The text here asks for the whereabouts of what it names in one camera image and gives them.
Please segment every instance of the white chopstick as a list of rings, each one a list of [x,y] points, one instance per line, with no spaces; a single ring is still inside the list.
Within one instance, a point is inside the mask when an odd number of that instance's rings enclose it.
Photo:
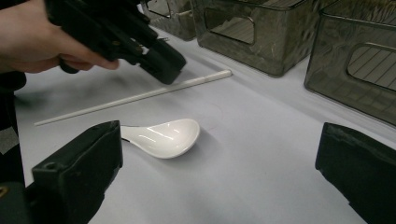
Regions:
[[[76,116],[80,116],[80,115],[88,114],[88,113],[95,112],[95,111],[98,111],[98,110],[103,110],[103,109],[106,109],[106,108],[110,108],[110,107],[113,107],[113,106],[116,106],[116,105],[124,105],[124,104],[127,104],[127,103],[131,103],[133,101],[138,101],[138,100],[146,99],[146,98],[149,98],[149,97],[152,97],[152,96],[164,94],[164,93],[167,93],[167,92],[170,92],[170,91],[178,91],[178,90],[185,89],[185,88],[188,88],[188,87],[191,87],[191,86],[196,86],[196,85],[204,84],[206,82],[211,82],[211,81],[219,80],[219,79],[222,79],[222,78],[225,78],[225,77],[230,77],[232,74],[233,73],[231,72],[231,70],[223,70],[223,71],[217,72],[215,74],[211,74],[211,75],[206,76],[206,77],[193,78],[193,79],[186,80],[186,81],[183,81],[183,82],[180,82],[180,83],[169,85],[169,86],[164,87],[164,88],[159,88],[158,90],[148,91],[148,92],[145,92],[145,93],[142,93],[142,94],[138,94],[138,95],[134,95],[134,96],[131,96],[131,97],[123,98],[123,99],[120,99],[120,100],[117,100],[117,101],[113,101],[113,102],[110,102],[110,103],[107,103],[107,104],[97,105],[97,106],[94,106],[94,107],[82,109],[82,110],[79,110],[79,111],[76,111],[76,112],[72,112],[72,113],[69,113],[69,114],[65,114],[65,115],[61,115],[59,117],[55,117],[55,118],[52,118],[52,119],[45,119],[45,120],[36,122],[35,126],[39,126],[39,125],[43,125],[43,124],[47,124],[47,123],[52,123],[52,122],[59,121],[59,120],[62,120],[62,119],[70,119],[70,118],[73,118],[73,117],[76,117]]]

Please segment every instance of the human hand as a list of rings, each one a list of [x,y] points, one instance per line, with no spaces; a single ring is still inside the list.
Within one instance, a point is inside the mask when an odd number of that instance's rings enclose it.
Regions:
[[[30,0],[0,10],[0,73],[39,73],[59,65],[59,59],[77,70],[94,65],[116,69],[47,19],[43,0]]]

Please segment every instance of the transparent plastic bin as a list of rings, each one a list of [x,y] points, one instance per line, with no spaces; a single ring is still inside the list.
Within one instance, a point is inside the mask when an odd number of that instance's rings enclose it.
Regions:
[[[191,0],[198,44],[283,76],[313,46],[321,8],[335,0]]]
[[[304,84],[396,125],[396,2],[340,0],[326,7]]]
[[[195,38],[190,0],[142,0],[141,6],[150,25],[183,40]]]

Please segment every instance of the table surface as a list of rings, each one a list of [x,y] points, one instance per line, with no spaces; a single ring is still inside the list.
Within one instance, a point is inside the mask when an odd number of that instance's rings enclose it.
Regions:
[[[232,77],[35,126],[34,123],[161,87],[138,66],[59,68],[29,74],[16,108],[27,184],[31,169],[93,125],[149,126],[195,119],[201,135],[186,154],[150,157],[122,142],[124,164],[91,224],[364,223],[315,169],[324,122],[356,129],[396,148],[396,129],[304,88],[308,58],[281,78],[169,37],[188,64],[176,83],[224,69]]]

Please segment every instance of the spoon bowl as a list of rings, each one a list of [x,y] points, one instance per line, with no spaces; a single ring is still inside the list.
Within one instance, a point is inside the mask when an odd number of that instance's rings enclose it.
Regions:
[[[193,119],[178,119],[150,127],[120,126],[121,138],[153,157],[171,159],[187,152],[198,139],[200,126]]]

